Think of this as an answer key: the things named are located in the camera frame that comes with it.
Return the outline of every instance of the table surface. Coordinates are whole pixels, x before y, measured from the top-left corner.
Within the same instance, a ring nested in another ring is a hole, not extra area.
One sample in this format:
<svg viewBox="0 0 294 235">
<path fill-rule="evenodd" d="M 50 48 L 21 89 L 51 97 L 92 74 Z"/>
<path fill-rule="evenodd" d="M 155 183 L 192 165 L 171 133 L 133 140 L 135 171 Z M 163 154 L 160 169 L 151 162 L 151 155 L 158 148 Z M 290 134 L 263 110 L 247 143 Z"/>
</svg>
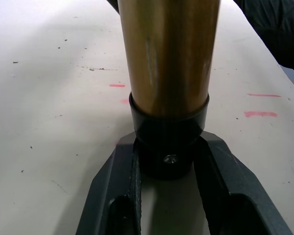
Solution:
<svg viewBox="0 0 294 235">
<path fill-rule="evenodd" d="M 133 131 L 129 93 L 120 18 L 105 0 L 0 1 L 0 235 L 75 234 L 91 180 Z M 205 130 L 294 233 L 294 85 L 232 0 L 209 93 Z M 142 194 L 143 235 L 208 234 L 193 171 L 144 178 Z"/>
</svg>

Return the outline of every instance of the screw head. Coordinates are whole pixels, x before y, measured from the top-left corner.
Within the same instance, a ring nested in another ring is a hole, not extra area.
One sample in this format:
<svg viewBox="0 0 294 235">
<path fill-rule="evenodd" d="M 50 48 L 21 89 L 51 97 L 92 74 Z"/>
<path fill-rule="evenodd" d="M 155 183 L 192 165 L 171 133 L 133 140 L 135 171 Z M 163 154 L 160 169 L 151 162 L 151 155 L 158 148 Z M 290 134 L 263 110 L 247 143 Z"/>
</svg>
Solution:
<svg viewBox="0 0 294 235">
<path fill-rule="evenodd" d="M 169 154 L 163 158 L 163 161 L 167 164 L 174 164 L 178 162 L 178 156 L 175 154 Z"/>
</svg>

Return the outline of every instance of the red paint smear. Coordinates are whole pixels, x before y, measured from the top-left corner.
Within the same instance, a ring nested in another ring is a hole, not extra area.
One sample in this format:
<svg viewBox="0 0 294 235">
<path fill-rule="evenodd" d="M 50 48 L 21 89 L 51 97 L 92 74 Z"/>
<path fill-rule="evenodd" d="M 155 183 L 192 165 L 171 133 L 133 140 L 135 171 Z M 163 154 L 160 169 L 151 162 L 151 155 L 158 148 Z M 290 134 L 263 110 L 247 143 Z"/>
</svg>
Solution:
<svg viewBox="0 0 294 235">
<path fill-rule="evenodd" d="M 121 99 L 120 102 L 122 104 L 129 104 L 129 100 L 128 99 Z"/>
<path fill-rule="evenodd" d="M 250 118 L 252 116 L 268 116 L 268 117 L 277 117 L 278 114 L 274 113 L 274 112 L 264 112 L 264 111 L 248 111 L 248 112 L 244 112 L 245 113 L 245 117 Z"/>
<path fill-rule="evenodd" d="M 281 97 L 278 94 L 248 94 L 250 96 Z"/>
<path fill-rule="evenodd" d="M 110 87 L 125 87 L 124 84 L 110 84 Z"/>
</svg>

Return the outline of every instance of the gold tube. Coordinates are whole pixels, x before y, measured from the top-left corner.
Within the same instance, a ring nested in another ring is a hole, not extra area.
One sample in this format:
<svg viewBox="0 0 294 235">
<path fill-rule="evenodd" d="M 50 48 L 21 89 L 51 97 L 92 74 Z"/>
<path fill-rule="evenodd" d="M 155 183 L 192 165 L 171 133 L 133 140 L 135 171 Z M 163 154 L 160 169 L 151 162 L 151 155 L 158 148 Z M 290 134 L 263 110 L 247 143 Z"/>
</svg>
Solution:
<svg viewBox="0 0 294 235">
<path fill-rule="evenodd" d="M 181 118 L 208 96 L 219 0 L 118 0 L 136 105 Z"/>
</svg>

